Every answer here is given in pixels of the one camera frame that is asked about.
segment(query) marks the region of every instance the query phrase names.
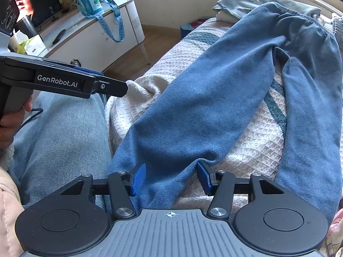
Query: cabinet door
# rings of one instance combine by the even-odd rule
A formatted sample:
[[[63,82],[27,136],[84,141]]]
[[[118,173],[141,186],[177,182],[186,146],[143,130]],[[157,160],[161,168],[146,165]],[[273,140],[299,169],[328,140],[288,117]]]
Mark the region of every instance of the cabinet door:
[[[114,42],[105,33],[100,23],[95,22],[68,40],[48,58],[66,63],[77,59],[82,67],[103,72],[120,56],[138,44],[125,7],[120,9],[120,13],[125,32],[122,42]],[[114,38],[119,39],[118,22],[114,21],[114,13],[111,12],[105,16],[105,20]]]

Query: face on screen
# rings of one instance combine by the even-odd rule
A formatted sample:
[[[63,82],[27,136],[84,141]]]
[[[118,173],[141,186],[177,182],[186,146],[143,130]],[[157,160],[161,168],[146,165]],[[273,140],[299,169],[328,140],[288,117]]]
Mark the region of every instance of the face on screen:
[[[16,0],[20,14],[18,20],[23,19],[25,16],[33,16],[34,8],[32,6],[31,0]]]

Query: finger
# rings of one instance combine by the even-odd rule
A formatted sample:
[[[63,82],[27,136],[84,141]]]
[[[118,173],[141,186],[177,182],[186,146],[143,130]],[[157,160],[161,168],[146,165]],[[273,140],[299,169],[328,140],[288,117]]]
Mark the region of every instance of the finger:
[[[3,117],[1,118],[1,121],[0,121],[0,125],[3,127],[17,128],[23,122],[24,116],[25,116],[25,110],[22,107],[16,113],[8,113],[6,115],[3,115]]]
[[[32,110],[32,97],[30,97],[24,104],[24,109],[26,110],[26,112],[30,112]]]
[[[3,127],[0,128],[0,142],[9,142],[17,132],[17,128]]]
[[[6,142],[0,142],[0,149],[6,149],[13,143],[13,138]]]

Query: cabinet leg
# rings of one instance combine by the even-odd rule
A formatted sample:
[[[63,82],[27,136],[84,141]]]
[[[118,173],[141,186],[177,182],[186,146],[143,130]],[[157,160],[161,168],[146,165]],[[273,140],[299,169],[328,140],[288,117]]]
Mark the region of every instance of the cabinet leg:
[[[150,65],[150,64],[151,64],[151,61],[150,61],[149,56],[148,56],[148,53],[147,53],[147,51],[146,51],[146,49],[145,49],[145,47],[144,47],[144,44],[141,43],[141,44],[139,45],[139,48],[141,49],[141,51],[142,51],[142,53],[143,53],[143,55],[144,55],[146,61],[147,61],[148,64]]]

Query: cabinet knob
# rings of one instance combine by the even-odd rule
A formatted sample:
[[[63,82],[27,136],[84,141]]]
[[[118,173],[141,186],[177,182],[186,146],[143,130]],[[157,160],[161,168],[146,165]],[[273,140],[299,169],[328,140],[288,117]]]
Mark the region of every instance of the cabinet knob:
[[[81,67],[81,63],[78,59],[73,59],[70,61],[71,65],[77,66],[77,67]]]

